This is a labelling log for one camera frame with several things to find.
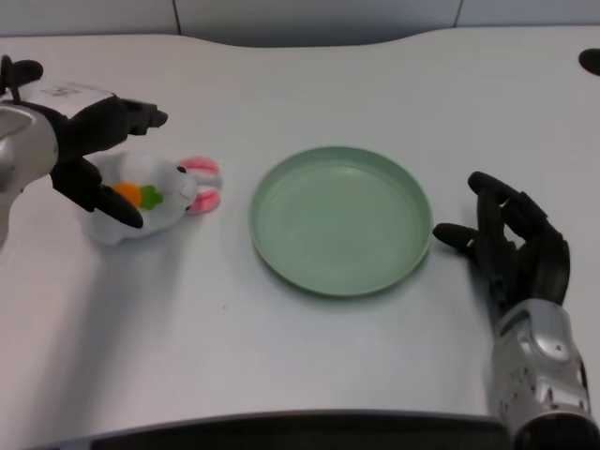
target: white table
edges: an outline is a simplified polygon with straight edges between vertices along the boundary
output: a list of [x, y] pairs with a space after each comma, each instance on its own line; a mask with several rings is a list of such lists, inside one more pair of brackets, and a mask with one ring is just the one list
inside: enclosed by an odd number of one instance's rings
[[0, 53], [37, 59], [54, 79], [170, 114], [120, 150], [207, 155], [225, 178], [215, 213], [110, 251], [89, 243], [48, 179], [25, 191], [0, 256], [0, 448], [233, 413], [490, 413], [481, 286], [443, 246], [395, 289], [353, 301], [296, 291], [259, 262], [252, 190], [283, 158], [327, 144], [405, 166], [436, 222], [474, 225], [475, 170], [531, 194], [571, 245], [566, 307], [600, 411], [600, 78], [578, 66], [598, 46], [600, 27], [266, 50], [0, 39]]

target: plush rabbit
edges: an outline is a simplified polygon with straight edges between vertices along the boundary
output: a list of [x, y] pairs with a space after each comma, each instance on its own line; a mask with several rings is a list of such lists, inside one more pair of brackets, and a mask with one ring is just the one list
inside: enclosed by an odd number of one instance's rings
[[102, 244], [115, 245], [124, 239], [143, 237], [172, 226], [184, 214], [212, 211], [218, 192], [199, 191], [200, 185], [220, 184], [218, 165], [207, 157], [191, 157], [175, 164], [145, 154], [122, 154], [94, 159], [102, 182], [134, 204], [143, 227], [131, 228], [101, 211], [82, 212], [83, 228]]

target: pink bunny ear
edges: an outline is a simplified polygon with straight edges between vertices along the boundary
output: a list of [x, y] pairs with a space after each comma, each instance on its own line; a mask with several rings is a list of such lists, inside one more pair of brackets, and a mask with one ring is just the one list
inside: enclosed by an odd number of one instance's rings
[[215, 209], [221, 199], [215, 189], [209, 189], [196, 196], [196, 200], [187, 210], [190, 214], [208, 213]]
[[218, 165], [210, 157], [189, 157], [179, 161], [179, 165], [186, 169], [205, 171], [209, 173], [218, 173]]

